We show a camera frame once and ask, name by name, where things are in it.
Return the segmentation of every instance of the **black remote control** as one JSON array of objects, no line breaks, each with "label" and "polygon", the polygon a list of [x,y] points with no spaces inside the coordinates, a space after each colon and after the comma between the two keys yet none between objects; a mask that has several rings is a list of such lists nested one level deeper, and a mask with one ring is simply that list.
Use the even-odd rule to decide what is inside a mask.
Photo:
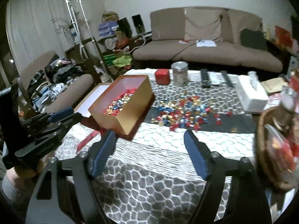
[{"label": "black remote control", "polygon": [[234,87],[234,85],[232,84],[231,80],[229,79],[227,72],[226,71],[221,71],[221,74],[227,84],[228,87]]},{"label": "black remote control", "polygon": [[200,73],[201,73],[201,83],[202,83],[201,87],[210,88],[211,81],[210,81],[209,74],[207,73],[207,69],[201,69]]}]

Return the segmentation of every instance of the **sofa backrest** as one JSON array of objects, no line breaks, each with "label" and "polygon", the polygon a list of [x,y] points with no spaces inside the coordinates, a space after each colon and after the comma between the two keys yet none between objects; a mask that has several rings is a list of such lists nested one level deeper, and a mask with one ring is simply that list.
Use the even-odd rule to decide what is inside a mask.
[{"label": "sofa backrest", "polygon": [[262,19],[257,15],[219,7],[162,9],[152,12],[150,19],[153,40],[217,38],[215,41],[240,44],[240,33],[244,28],[262,30]]},{"label": "sofa backrest", "polygon": [[39,71],[44,70],[46,65],[50,62],[52,57],[55,55],[55,51],[47,51],[46,53],[41,54],[39,57],[34,59],[24,71],[20,73],[20,79],[25,90],[28,88],[30,80],[33,76]]}]

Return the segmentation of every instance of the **white paper on sofa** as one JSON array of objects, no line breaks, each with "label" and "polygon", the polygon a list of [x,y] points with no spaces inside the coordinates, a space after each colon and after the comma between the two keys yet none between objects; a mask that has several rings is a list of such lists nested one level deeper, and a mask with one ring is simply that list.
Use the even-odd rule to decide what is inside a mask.
[{"label": "white paper on sofa", "polygon": [[216,47],[216,43],[213,40],[197,40],[196,47]]}]

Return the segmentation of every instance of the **wicker basket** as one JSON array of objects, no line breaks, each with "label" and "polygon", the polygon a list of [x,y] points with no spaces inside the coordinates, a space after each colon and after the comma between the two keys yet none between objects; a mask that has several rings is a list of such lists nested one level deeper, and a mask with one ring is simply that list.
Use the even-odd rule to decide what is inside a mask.
[{"label": "wicker basket", "polygon": [[257,154],[265,174],[274,186],[284,191],[288,191],[293,189],[294,185],[284,182],[279,176],[277,176],[274,169],[278,166],[274,161],[271,161],[266,147],[268,131],[264,125],[269,124],[274,126],[272,116],[276,108],[277,107],[272,107],[265,110],[259,118],[258,130],[256,133]]}]

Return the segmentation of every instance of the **pile of candy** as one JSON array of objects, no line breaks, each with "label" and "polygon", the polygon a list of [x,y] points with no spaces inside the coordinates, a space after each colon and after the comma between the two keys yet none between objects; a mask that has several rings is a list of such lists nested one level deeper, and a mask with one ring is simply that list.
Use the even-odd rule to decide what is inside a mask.
[{"label": "pile of candy", "polygon": [[113,102],[106,108],[106,114],[117,116],[123,110],[123,106],[130,100],[137,88],[129,88],[124,93],[120,94]]},{"label": "pile of candy", "polygon": [[[164,99],[160,101],[158,107],[160,115],[157,118],[152,118],[152,123],[158,123],[159,126],[164,126],[170,123],[170,131],[175,131],[177,128],[192,127],[195,131],[201,129],[201,124],[207,124],[207,114],[213,113],[213,100],[209,100],[208,104],[202,104],[199,97],[195,94],[187,96],[187,91],[183,91],[179,101],[169,101]],[[231,117],[232,112],[228,111],[228,116]],[[216,125],[221,125],[220,115],[215,113]]]}]

